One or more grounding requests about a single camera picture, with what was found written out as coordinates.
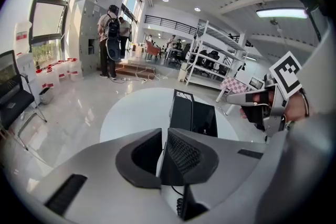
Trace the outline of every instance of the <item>white shelf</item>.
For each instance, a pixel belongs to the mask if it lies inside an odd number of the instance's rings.
[[[214,71],[211,71],[210,69],[206,69],[206,68],[204,68],[204,67],[200,67],[200,66],[198,66],[198,65],[195,65],[195,68],[197,68],[197,69],[199,69],[199,70],[203,70],[203,71],[205,71],[205,72],[207,72],[207,73],[210,73],[210,74],[214,74],[214,75],[219,76],[219,77],[221,77],[221,78],[223,78],[223,79],[226,78],[226,76],[224,76],[224,75],[221,75],[221,74],[219,74],[219,73],[216,73],[216,72],[214,72]]]
[[[208,59],[208,60],[210,60],[210,61],[212,61],[212,62],[215,62],[215,63],[217,63],[217,64],[219,64],[219,65],[221,65],[221,66],[225,66],[225,67],[231,69],[230,66],[228,66],[228,65],[226,65],[226,64],[224,64],[224,63],[222,63],[222,62],[219,62],[219,61],[217,61],[217,60],[215,60],[215,59],[213,59],[213,58],[211,58],[211,57],[209,57],[209,56],[205,56],[205,55],[203,55],[203,54],[200,54],[200,55],[198,55],[198,57],[202,57],[202,58]]]
[[[221,85],[220,85],[220,82],[215,82],[213,81],[213,79],[206,79],[206,78],[199,78],[199,77],[195,77],[195,76],[192,76],[189,83],[194,83],[194,84],[199,84],[199,85],[203,85],[203,86],[207,86],[207,87],[210,87],[210,88],[214,88],[214,89],[217,89],[217,90],[220,90],[221,88]]]
[[[245,49],[242,48],[241,45],[239,45],[236,41],[231,39],[229,36],[225,35],[223,32],[208,26],[208,30],[206,31],[206,34],[211,35],[221,41],[223,41],[226,45],[230,46],[231,48],[235,50],[242,50],[246,51]]]

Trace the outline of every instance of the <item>white floor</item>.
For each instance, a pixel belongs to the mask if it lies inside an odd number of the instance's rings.
[[[231,124],[241,141],[264,143],[264,134],[239,115],[239,107],[229,116],[223,114],[228,104],[215,103],[218,90],[178,82],[176,78],[156,79],[141,83],[122,81],[113,83],[99,77],[99,73],[86,76],[82,81],[65,81],[62,92],[48,105],[40,105],[48,123],[34,117],[21,134],[28,145],[25,151],[13,139],[2,144],[2,164],[9,180],[20,184],[30,192],[53,168],[62,164],[80,150],[99,143],[104,119],[114,104],[128,94],[147,88],[170,88],[190,92],[206,103],[214,105]],[[153,100],[154,105],[160,100]],[[123,113],[125,121],[118,128],[132,125],[131,113]]]

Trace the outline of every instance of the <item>red chair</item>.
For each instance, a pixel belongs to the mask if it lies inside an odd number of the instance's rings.
[[[148,54],[154,55],[154,56],[158,56],[158,54],[160,53],[160,49],[157,48],[157,47],[154,47],[152,45],[152,43],[150,43],[147,40],[146,40],[146,44],[147,44],[147,50],[146,50],[145,59],[146,59],[146,57],[147,57]]]

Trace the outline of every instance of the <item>backpack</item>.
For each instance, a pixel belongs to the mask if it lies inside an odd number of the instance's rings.
[[[117,18],[112,19],[110,14],[108,14],[110,20],[107,22],[107,38],[117,38],[119,40],[119,21]]]
[[[118,60],[120,58],[120,47],[119,47],[119,30],[120,25],[117,18],[112,19],[108,14],[110,20],[107,23],[107,41],[106,48],[107,54],[111,60]]]

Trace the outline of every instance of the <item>trash bin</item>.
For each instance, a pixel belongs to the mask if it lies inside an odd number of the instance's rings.
[[[187,76],[188,71],[184,69],[180,69],[180,73],[178,73],[179,77],[177,78],[178,81],[184,81],[185,77]]]
[[[42,104],[49,104],[51,100],[54,98],[54,94],[52,93],[50,87],[46,87],[40,92],[40,101]]]

